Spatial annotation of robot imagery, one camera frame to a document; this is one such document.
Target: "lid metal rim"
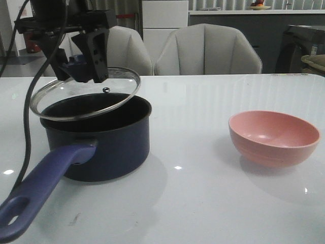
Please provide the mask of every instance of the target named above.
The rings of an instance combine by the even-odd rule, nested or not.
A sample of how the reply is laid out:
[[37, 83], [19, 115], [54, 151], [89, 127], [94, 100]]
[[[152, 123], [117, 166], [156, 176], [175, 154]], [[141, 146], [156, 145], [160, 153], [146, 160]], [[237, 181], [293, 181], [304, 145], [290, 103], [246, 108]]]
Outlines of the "lid metal rim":
[[39, 116], [40, 118], [43, 119], [48, 119], [48, 120], [53, 120], [53, 121], [75, 121], [75, 120], [80, 120], [80, 119], [86, 119], [86, 118], [91, 118], [97, 115], [100, 115], [102, 113], [114, 110], [118, 107], [120, 107], [121, 105], [123, 105], [124, 103], [126, 103], [128, 100], [130, 100], [139, 90], [140, 85], [141, 85], [141, 78], [138, 75], [137, 72], [135, 72], [134, 70], [128, 69], [128, 68], [122, 68], [122, 67], [108, 67], [108, 69], [120, 69], [120, 70], [125, 70], [125, 71], [129, 71], [131, 73], [134, 73], [135, 75], [135, 81], [137, 83], [137, 87], [136, 89], [124, 100], [111, 105], [107, 108], [95, 111], [95, 112], [91, 112], [91, 113], [85, 113], [82, 115], [74, 115], [74, 116], [64, 116], [64, 117], [56, 117], [56, 116], [48, 116], [48, 115], [44, 115], [41, 112], [39, 112], [37, 110], [37, 105], [39, 103], [39, 101], [46, 95], [48, 94], [50, 91], [56, 89], [58, 86], [63, 85], [69, 81], [72, 81], [73, 79], [70, 78], [68, 80], [65, 81], [60, 81], [60, 80], [53, 80], [49, 83], [47, 83], [44, 87], [42, 87], [41, 89], [39, 89], [34, 95], [32, 95], [31, 100], [30, 100], [30, 109], [31, 111], [36, 114], [37, 116]]

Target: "countertop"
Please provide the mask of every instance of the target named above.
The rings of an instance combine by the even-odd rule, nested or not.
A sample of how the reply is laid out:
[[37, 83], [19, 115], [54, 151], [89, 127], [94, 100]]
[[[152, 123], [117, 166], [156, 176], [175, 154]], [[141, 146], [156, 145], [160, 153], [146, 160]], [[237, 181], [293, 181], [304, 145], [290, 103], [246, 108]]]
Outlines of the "countertop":
[[[52, 79], [42, 77], [38, 88]], [[0, 79], [0, 201], [23, 161], [22, 107], [30, 81]], [[264, 168], [236, 151], [228, 119], [273, 110], [324, 134], [324, 94], [325, 78], [316, 75], [144, 76], [138, 95], [152, 105], [146, 161], [115, 180], [63, 177], [12, 243], [323, 243], [325, 140], [299, 165]], [[32, 113], [30, 128], [28, 171], [49, 151]]]

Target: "blue plastic handle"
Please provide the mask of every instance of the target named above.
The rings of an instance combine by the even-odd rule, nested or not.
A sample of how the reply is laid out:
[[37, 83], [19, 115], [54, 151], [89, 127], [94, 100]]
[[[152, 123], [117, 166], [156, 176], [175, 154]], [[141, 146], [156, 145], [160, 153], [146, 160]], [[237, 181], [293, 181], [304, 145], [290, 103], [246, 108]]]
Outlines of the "blue plastic handle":
[[0, 243], [21, 236], [68, 167], [87, 162], [95, 150], [92, 145], [69, 145], [46, 155], [0, 206]]

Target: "white cabinet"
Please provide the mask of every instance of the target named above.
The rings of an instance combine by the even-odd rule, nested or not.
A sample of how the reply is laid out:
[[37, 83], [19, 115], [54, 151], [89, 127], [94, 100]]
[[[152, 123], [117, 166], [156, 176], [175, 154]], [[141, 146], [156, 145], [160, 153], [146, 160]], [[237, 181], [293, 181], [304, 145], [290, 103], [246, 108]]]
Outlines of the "white cabinet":
[[142, 1], [142, 18], [143, 42], [155, 63], [170, 32], [187, 26], [188, 1]]

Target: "gray upholstered chair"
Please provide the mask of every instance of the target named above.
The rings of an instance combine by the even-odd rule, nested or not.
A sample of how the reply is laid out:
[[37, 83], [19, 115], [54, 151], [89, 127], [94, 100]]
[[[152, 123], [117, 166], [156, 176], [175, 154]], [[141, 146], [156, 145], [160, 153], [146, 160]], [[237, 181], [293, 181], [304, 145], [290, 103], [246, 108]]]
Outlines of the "gray upholstered chair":
[[156, 75], [261, 72], [261, 59], [239, 30], [212, 24], [173, 31], [155, 64]]
[[[69, 43], [71, 55], [76, 55], [80, 50], [71, 40], [73, 35], [75, 34], [69, 34]], [[108, 66], [129, 68], [139, 75], [153, 75], [153, 64], [149, 53], [139, 33], [134, 29], [121, 26], [110, 28], [107, 45]]]

